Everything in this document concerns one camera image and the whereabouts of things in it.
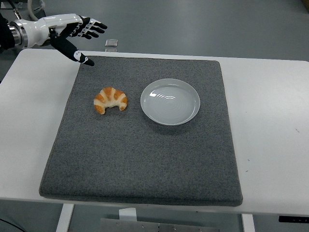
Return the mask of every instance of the robotic hand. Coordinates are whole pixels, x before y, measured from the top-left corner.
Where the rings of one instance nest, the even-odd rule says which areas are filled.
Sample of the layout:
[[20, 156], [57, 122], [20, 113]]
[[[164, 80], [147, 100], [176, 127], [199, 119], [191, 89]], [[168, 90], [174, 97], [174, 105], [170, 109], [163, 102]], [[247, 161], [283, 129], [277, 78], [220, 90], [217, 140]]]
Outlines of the robotic hand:
[[60, 14], [39, 19], [36, 22], [18, 19], [7, 25], [0, 15], [0, 45], [3, 49], [15, 46], [30, 48], [51, 45], [73, 61], [94, 66], [94, 62], [82, 54], [67, 37], [97, 38], [107, 28], [99, 21], [76, 14]]

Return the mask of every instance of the black fingertip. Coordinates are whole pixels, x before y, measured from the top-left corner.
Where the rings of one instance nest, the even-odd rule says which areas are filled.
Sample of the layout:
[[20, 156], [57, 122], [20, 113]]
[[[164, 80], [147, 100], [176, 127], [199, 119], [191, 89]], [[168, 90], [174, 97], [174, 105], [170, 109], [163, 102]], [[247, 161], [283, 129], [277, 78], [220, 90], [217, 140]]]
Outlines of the black fingertip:
[[86, 35], [90, 35], [90, 36], [95, 37], [95, 38], [98, 37], [98, 34], [95, 34], [95, 33], [92, 32], [92, 31], [88, 31], [88, 32], [86, 33]]
[[82, 37], [84, 37], [84, 38], [86, 38], [88, 40], [90, 40], [92, 38], [90, 35], [87, 35], [87, 34], [82, 35]]
[[84, 64], [89, 66], [95, 66], [95, 63], [91, 59], [88, 59]]
[[96, 31], [96, 32], [98, 32], [98, 33], [101, 33], [101, 34], [104, 33], [104, 31], [103, 31], [101, 28], [92, 27], [91, 29], [94, 30], [94, 31]]
[[104, 25], [103, 23], [99, 23], [99, 22], [95, 22], [93, 25], [97, 26], [97, 27], [100, 27], [102, 29], [107, 29], [107, 26]]

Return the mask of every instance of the croissant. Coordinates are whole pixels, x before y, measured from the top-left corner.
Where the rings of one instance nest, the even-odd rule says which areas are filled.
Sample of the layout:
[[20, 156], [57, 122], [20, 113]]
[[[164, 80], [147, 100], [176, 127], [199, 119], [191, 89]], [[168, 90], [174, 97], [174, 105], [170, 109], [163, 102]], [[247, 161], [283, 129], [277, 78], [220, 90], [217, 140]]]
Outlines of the croissant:
[[127, 98], [123, 91], [113, 87], [105, 87], [95, 96], [93, 104], [95, 110], [103, 115], [105, 114], [105, 108], [108, 107], [119, 106], [119, 109], [123, 111], [127, 106]]

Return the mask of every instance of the white table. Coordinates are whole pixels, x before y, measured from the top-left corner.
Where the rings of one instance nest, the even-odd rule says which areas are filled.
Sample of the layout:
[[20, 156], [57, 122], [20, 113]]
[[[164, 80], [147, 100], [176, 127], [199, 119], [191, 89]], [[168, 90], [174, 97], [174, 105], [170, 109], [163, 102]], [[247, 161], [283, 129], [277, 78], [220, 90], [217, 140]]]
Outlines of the white table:
[[[84, 53], [220, 62], [243, 203], [168, 207], [309, 216], [308, 62]], [[0, 84], [0, 199], [66, 202], [43, 198], [38, 189], [78, 68], [56, 50], [26, 49]]]

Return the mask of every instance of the ceramic plate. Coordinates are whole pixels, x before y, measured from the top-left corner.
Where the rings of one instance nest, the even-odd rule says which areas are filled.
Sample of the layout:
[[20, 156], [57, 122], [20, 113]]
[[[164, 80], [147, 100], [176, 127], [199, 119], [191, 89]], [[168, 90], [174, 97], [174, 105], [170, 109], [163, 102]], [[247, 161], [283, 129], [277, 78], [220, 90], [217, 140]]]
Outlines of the ceramic plate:
[[151, 120], [176, 126], [194, 118], [200, 100], [196, 90], [188, 83], [177, 79], [161, 79], [144, 89], [140, 104]]

